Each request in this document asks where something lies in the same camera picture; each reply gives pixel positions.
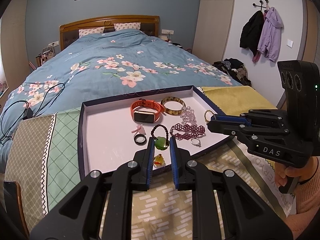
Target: ring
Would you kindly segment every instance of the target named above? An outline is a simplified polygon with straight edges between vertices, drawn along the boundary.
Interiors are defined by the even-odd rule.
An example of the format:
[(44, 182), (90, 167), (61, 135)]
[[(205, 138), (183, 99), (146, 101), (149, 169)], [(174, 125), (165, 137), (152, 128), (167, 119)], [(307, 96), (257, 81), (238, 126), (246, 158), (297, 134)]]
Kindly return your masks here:
[(135, 144), (142, 146), (146, 144), (147, 138), (143, 134), (138, 133), (136, 136), (134, 136), (134, 142)]
[[(193, 143), (193, 142), (192, 142), (192, 140), (198, 140), (199, 142), (198, 142), (198, 143)], [(191, 138), (191, 143), (192, 143), (192, 145), (194, 145), (194, 146), (201, 147), (200, 139), (199, 139), (199, 138), (197, 138), (197, 137), (193, 137), (193, 138)]]

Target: door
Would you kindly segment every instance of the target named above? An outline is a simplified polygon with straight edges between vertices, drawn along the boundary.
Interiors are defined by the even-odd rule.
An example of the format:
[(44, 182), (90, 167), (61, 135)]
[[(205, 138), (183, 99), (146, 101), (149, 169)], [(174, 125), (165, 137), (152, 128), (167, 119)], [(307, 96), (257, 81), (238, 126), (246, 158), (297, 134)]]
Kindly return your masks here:
[(200, 0), (193, 54), (213, 64), (223, 57), (234, 0)]
[[(302, 0), (303, 27), (298, 60), (316, 63), (320, 67), (320, 14), (312, 0)], [(285, 93), (278, 108), (287, 110)]]

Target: power adapter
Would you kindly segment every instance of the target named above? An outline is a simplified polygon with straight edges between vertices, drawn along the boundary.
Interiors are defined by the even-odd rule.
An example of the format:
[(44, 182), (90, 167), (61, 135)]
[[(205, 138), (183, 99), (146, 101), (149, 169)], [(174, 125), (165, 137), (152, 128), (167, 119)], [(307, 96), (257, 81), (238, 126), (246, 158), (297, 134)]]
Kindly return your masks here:
[(28, 107), (27, 111), (24, 112), (22, 120), (27, 120), (33, 117), (33, 111), (30, 107)]

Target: black jacket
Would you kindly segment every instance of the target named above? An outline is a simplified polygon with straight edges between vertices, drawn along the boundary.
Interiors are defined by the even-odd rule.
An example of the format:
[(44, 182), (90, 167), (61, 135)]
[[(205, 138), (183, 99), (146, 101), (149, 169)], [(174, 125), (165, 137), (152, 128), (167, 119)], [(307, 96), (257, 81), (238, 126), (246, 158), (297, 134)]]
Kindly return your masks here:
[(240, 47), (244, 49), (249, 47), (254, 56), (257, 53), (263, 25), (263, 13), (262, 11), (257, 11), (242, 29)]

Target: wall socket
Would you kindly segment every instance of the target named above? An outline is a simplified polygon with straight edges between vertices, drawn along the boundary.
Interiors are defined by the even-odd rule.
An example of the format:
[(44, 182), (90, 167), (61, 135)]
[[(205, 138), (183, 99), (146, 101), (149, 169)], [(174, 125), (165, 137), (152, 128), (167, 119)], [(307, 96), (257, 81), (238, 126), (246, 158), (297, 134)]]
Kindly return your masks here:
[(172, 30), (162, 30), (162, 34), (173, 34), (174, 31)]
[(159, 38), (161, 40), (167, 41), (168, 40), (168, 36), (167, 35), (159, 35)]
[(59, 41), (56, 41), (56, 42), (53, 42), (53, 43), (49, 43), (48, 47), (50, 47), (50, 46), (53, 46), (53, 47), (59, 46)]

